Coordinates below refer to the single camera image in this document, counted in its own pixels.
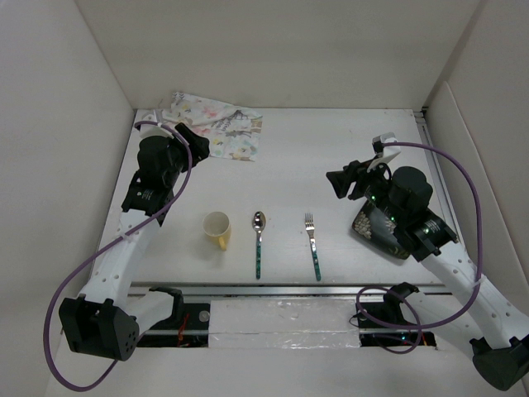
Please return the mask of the floral animal print cloth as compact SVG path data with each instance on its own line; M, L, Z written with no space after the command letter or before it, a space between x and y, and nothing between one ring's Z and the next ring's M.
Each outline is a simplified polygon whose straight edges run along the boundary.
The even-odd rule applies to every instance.
M176 92L170 108L161 112L167 123L183 123L209 140L210 156L250 161L257 159L263 116L252 108Z

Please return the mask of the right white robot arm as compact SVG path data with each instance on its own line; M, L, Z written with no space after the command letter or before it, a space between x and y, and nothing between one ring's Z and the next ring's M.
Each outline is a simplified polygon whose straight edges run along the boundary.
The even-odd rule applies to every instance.
M468 307L481 334L467 346L477 372L509 390L528 372L528 317L478 272L455 232L429 208L433 188L411 166L390 176L388 166L355 160L326 173L337 198L367 198L394 224L398 243Z

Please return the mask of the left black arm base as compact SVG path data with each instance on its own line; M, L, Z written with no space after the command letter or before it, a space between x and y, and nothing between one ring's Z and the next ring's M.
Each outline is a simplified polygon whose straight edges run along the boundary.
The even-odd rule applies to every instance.
M143 334L138 347L208 347L211 305L186 303L180 289L153 287L150 292L161 292L172 297L172 313Z

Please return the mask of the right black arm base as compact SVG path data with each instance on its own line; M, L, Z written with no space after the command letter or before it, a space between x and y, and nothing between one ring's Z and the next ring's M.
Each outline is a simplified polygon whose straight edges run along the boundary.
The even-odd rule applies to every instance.
M413 325L416 321L411 315L411 320L406 320L401 307L405 304L393 294L386 292L381 302L363 302L364 310L372 317L386 323L394 323L399 326ZM381 347L388 352L397 354L407 352L411 346L417 342L421 346L436 346L436 339L432 332L423 332L421 335L417 331L402 330L401 328L387 328L370 318L365 317L355 307L355 314L350 317L349 323L360 330L360 345L362 347Z

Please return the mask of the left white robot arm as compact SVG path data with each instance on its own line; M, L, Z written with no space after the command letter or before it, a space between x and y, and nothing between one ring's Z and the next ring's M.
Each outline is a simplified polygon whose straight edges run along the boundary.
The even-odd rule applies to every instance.
M175 188L178 177L189 176L194 166L209 157L209 141L183 123L135 125L136 129L146 126L153 133L139 145L139 168L122 203L117 243L103 253L79 296L64 299L59 308L72 352L126 361L144 332L158 323L175 328L184 318L179 289L152 287L133 303L127 296L146 248L183 193Z

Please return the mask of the black floral square plate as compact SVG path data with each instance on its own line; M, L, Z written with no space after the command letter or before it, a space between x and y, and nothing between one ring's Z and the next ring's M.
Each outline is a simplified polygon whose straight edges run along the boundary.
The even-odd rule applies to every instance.
M394 222L369 201L357 213L351 227L357 235L385 254L399 260L406 260L410 256L393 235L396 227Z

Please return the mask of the yellow mug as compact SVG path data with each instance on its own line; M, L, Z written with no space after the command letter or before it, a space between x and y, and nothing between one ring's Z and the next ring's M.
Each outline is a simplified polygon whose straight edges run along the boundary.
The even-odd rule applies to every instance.
M223 212L209 213L203 219L203 231L207 238L226 251L231 238L231 222Z

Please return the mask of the aluminium front rail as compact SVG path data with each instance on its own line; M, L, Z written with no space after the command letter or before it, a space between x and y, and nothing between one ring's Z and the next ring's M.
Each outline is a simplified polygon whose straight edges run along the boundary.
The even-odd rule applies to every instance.
M273 284L197 284L175 282L133 282L129 294L143 294L151 288L162 287L180 289L184 296L211 296L232 298L250 297L304 297L304 296L352 296L363 285L273 285Z

